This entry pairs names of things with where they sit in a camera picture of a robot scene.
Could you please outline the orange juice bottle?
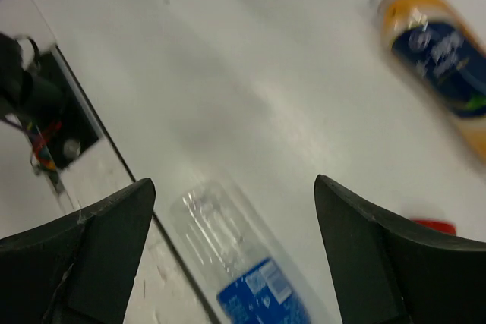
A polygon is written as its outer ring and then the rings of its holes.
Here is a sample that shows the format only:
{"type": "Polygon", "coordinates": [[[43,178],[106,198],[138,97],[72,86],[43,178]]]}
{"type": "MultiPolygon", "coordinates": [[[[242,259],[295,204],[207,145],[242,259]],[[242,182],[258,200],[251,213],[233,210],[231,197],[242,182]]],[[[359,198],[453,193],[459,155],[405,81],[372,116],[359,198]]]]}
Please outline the orange juice bottle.
{"type": "Polygon", "coordinates": [[[382,44],[426,84],[485,159],[485,47],[446,0],[370,0],[382,44]]]}

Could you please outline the red cap crushed bottle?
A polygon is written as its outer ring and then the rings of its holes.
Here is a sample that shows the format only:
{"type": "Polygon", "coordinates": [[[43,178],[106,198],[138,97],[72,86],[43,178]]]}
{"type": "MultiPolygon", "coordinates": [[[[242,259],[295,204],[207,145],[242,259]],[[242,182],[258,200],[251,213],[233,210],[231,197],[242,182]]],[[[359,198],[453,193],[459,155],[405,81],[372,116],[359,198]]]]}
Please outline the red cap crushed bottle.
{"type": "Polygon", "coordinates": [[[436,219],[412,219],[412,221],[435,231],[456,236],[456,226],[453,223],[436,219]]]}

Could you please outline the clear bottle blue label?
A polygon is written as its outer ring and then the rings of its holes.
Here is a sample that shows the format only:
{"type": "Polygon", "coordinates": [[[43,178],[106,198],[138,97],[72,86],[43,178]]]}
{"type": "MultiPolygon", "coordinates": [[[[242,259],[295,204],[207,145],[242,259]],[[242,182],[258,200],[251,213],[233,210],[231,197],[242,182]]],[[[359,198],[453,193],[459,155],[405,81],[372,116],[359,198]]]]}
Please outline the clear bottle blue label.
{"type": "Polygon", "coordinates": [[[171,206],[175,230],[232,323],[331,323],[323,302],[241,189],[205,181],[171,206]]]}

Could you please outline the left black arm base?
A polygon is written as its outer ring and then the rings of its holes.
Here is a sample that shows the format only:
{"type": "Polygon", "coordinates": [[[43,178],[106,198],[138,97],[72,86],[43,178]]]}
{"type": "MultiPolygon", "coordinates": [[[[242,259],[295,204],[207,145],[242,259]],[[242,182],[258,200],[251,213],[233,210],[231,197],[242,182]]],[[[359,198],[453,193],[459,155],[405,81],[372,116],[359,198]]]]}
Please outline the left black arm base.
{"type": "Polygon", "coordinates": [[[61,173],[103,137],[58,46],[43,52],[26,35],[1,35],[1,121],[27,137],[33,172],[56,193],[61,173]]]}

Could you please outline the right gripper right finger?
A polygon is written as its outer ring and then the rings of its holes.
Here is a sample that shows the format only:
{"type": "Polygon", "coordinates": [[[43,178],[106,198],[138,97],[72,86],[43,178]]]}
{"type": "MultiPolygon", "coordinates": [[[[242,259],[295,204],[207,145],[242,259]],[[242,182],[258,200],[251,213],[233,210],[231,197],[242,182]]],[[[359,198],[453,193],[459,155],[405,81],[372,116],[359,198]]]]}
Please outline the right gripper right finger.
{"type": "Polygon", "coordinates": [[[485,244],[427,228],[325,176],[320,233],[344,323],[483,323],[485,244]]]}

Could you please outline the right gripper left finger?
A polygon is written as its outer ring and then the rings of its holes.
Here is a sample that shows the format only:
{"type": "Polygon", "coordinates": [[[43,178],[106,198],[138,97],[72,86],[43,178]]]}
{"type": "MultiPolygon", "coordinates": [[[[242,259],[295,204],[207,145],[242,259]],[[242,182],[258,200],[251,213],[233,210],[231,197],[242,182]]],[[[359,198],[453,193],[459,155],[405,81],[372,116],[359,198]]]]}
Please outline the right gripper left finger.
{"type": "Polygon", "coordinates": [[[122,323],[156,198],[144,178],[1,240],[3,323],[122,323]]]}

